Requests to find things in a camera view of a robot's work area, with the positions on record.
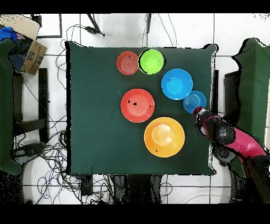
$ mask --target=plastic bowl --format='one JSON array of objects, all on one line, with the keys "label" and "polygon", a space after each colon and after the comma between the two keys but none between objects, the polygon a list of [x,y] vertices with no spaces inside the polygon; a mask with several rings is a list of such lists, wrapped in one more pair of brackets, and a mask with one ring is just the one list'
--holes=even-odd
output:
[{"label": "plastic bowl", "polygon": [[144,89],[131,89],[121,100],[124,117],[134,123],[145,122],[155,109],[155,102],[150,93]]},{"label": "plastic bowl", "polygon": [[138,56],[131,51],[124,51],[117,58],[118,70],[126,75],[131,75],[138,70]]},{"label": "plastic bowl", "polygon": [[185,110],[192,114],[197,107],[205,108],[205,95],[200,91],[191,91],[190,94],[184,99],[183,105]]},{"label": "plastic bowl", "polygon": [[185,142],[185,132],[174,119],[160,117],[146,127],[144,143],[155,156],[166,158],[177,154]]},{"label": "plastic bowl", "polygon": [[147,49],[138,57],[138,67],[145,74],[158,73],[162,69],[163,64],[163,55],[154,49]]},{"label": "plastic bowl", "polygon": [[190,74],[183,69],[168,71],[161,81],[163,93],[170,99],[181,100],[186,98],[193,87]]}]

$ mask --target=cardboard box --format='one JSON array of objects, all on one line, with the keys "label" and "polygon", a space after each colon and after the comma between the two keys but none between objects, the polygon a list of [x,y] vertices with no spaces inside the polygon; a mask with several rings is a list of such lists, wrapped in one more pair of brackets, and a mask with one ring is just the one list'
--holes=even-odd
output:
[{"label": "cardboard box", "polygon": [[29,32],[29,30],[33,30],[29,26],[34,21],[29,22],[27,20],[30,19],[28,18],[25,19],[26,19],[24,20],[25,23],[22,23],[21,19],[19,19],[20,22],[11,22],[10,17],[7,17],[6,15],[4,15],[4,17],[1,16],[0,29],[3,27],[12,27],[12,26],[15,27],[15,28],[12,27],[12,29],[19,35],[17,35],[17,39],[15,41],[16,47],[14,47],[9,52],[9,60],[11,61],[11,63],[13,64],[13,66],[17,71],[36,75],[40,67],[40,64],[43,60],[43,57],[47,51],[47,47],[41,45],[40,43],[29,37],[32,36],[33,38],[34,37],[36,38],[38,31],[36,32],[36,34],[34,34],[33,32]]},{"label": "cardboard box", "polygon": [[32,40],[36,40],[38,30],[40,29],[40,25],[37,22],[17,14],[2,14],[0,25],[12,27],[15,32],[24,34]]}]

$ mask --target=blue bowl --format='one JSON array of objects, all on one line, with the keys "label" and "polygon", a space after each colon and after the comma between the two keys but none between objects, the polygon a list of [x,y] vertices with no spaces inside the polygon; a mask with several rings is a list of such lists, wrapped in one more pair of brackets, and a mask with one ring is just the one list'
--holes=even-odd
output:
[{"label": "blue bowl", "polygon": [[190,74],[185,70],[172,69],[163,76],[161,87],[168,98],[180,100],[190,94],[193,81]]},{"label": "blue bowl", "polygon": [[190,114],[197,107],[204,107],[206,106],[206,98],[205,95],[200,91],[191,91],[190,94],[184,99],[184,108]]}]

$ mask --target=red bowl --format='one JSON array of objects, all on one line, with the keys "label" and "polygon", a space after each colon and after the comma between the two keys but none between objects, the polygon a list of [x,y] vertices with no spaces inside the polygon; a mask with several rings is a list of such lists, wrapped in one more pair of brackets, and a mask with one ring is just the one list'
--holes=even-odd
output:
[{"label": "red bowl", "polygon": [[122,98],[121,111],[124,117],[134,123],[145,122],[155,109],[151,94],[144,89],[131,89]]},{"label": "red bowl", "polygon": [[125,51],[118,56],[116,64],[120,72],[129,76],[138,70],[138,56],[131,51]]}]

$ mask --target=white tile floor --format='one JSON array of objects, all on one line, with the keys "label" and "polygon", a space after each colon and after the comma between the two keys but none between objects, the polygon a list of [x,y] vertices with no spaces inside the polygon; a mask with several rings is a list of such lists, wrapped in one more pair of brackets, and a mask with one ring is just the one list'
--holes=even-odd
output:
[{"label": "white tile floor", "polygon": [[[140,14],[96,14],[95,19],[101,32],[101,35],[92,35],[84,29],[75,28],[72,36],[72,28],[75,24],[92,26],[86,14],[62,14],[63,38],[85,46],[95,47],[122,47],[142,46],[143,31],[146,28],[144,13]],[[219,70],[219,112],[224,112],[224,86],[223,78],[228,72],[238,70],[236,62],[231,58],[238,53],[242,42],[246,38],[259,38],[266,45],[270,44],[270,18],[268,14],[170,14],[171,22],[174,25],[177,43],[173,28],[170,24],[168,14],[160,14],[161,19],[167,29],[174,46],[180,48],[202,48],[206,44],[215,43],[219,46],[216,57],[216,69]],[[50,29],[48,24],[59,24],[57,16],[45,16],[44,27],[39,35],[59,35],[59,31]],[[59,120],[66,115],[66,92],[64,87],[57,80],[57,67],[55,60],[57,55],[63,50],[61,47],[61,38],[44,38],[38,41],[48,47],[46,56],[42,61],[41,68],[48,68],[49,76],[49,114],[54,121]],[[143,40],[143,46],[146,46],[146,37]],[[171,46],[171,42],[165,32],[158,14],[152,15],[151,28],[148,36],[148,47]],[[65,63],[65,52],[63,56],[58,57],[57,65]],[[66,85],[65,71],[59,71],[59,79]],[[38,74],[36,76],[26,75],[25,83],[31,89],[33,94],[38,96]],[[29,90],[23,88],[23,116],[24,120],[35,119],[38,117],[38,103],[30,94]],[[65,130],[66,117],[57,123],[58,130]],[[50,129],[50,135],[56,132],[54,128]],[[23,140],[24,144],[38,142],[38,132],[27,133],[27,138]],[[221,167],[218,161],[213,158],[213,167],[217,171],[214,176],[179,176],[169,175],[168,182],[172,185],[172,193],[168,197],[162,197],[163,203],[228,203],[230,196],[230,176],[227,168]],[[37,182],[40,177],[46,175],[50,170],[47,163],[37,158],[31,161],[24,173],[24,195],[26,199],[32,199],[34,202],[40,197],[37,190]],[[96,180],[103,177],[95,175]],[[52,198],[57,196],[61,186],[52,185],[49,187]],[[161,195],[166,194],[165,185],[161,187]],[[43,198],[41,204],[51,204],[51,198]],[[55,199],[56,204],[78,204],[74,194],[68,190],[63,190],[59,197]]]}]

